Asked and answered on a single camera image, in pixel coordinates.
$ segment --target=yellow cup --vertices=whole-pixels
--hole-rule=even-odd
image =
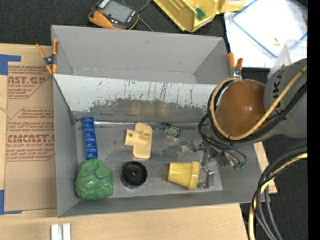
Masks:
[[[168,181],[179,184],[189,190],[196,190],[200,172],[200,162],[171,163]]]

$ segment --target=black roller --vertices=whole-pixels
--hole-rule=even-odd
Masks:
[[[121,181],[129,189],[136,189],[143,185],[148,178],[146,167],[136,161],[126,163],[121,172]]]

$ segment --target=yellow cable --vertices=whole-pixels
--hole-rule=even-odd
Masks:
[[[283,170],[284,168],[288,167],[289,165],[302,160],[302,159],[308,159],[308,153],[304,153],[301,155],[298,155],[296,157],[294,157],[293,159],[291,159],[290,161],[286,162],[284,165],[282,165],[281,167],[279,167],[277,170],[275,170],[272,174],[276,174],[277,172]],[[272,182],[272,180],[274,179],[270,179],[268,181],[266,181],[262,187],[261,187],[261,194],[266,190],[267,186],[270,184],[270,182]],[[254,209],[257,206],[257,197],[253,200],[253,204],[251,204],[250,206],[250,210],[249,210],[249,219],[248,219],[248,232],[249,232],[249,239],[250,240],[256,240],[256,234],[255,234],[255,213],[254,213]]]
[[[300,70],[295,76],[294,78],[289,82],[289,84],[285,87],[285,89],[282,91],[282,93],[280,94],[280,96],[274,101],[274,103],[272,104],[272,106],[269,108],[269,110],[264,114],[264,116],[260,119],[260,121],[254,126],[252,127],[248,132],[246,132],[245,134],[242,134],[240,136],[230,136],[229,134],[227,134],[218,124],[217,122],[217,118],[216,118],[216,114],[215,114],[215,110],[214,108],[211,109],[211,115],[212,115],[212,120],[213,123],[215,125],[215,127],[217,128],[217,130],[227,139],[230,139],[232,141],[239,141],[242,140],[246,137],[248,137],[249,135],[253,134],[267,119],[268,117],[271,115],[271,113],[276,109],[276,107],[278,106],[278,104],[281,102],[281,100],[283,99],[283,97],[288,93],[288,91],[291,89],[291,87],[295,84],[295,82],[308,70],[308,66],[305,66],[302,70]],[[237,80],[237,78],[228,78],[225,81],[223,81],[222,83],[220,83],[213,91],[212,94],[212,102],[215,102],[217,93],[219,91],[219,89],[227,82],[230,81],[234,81]]]

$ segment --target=green foam object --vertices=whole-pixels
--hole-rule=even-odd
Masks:
[[[102,200],[114,193],[114,173],[100,159],[84,162],[76,176],[74,189],[82,200]]]
[[[205,13],[199,8],[195,9],[195,11],[196,11],[196,19],[199,21],[201,21],[206,16]]]

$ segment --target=orange clamp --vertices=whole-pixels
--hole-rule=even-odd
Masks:
[[[50,57],[46,57],[44,51],[42,50],[42,48],[40,47],[39,44],[35,45],[36,48],[38,49],[40,56],[43,58],[45,64],[46,64],[46,69],[49,71],[49,73],[52,74],[56,74],[58,67],[55,64],[55,57],[58,55],[59,53],[59,40],[55,39],[53,41],[53,46],[52,46],[52,56]]]
[[[230,68],[233,69],[236,67],[235,54],[233,52],[229,52],[228,54]]]
[[[243,63],[244,63],[244,59],[243,58],[238,59],[238,61],[236,63],[236,69],[237,70],[242,70]]]

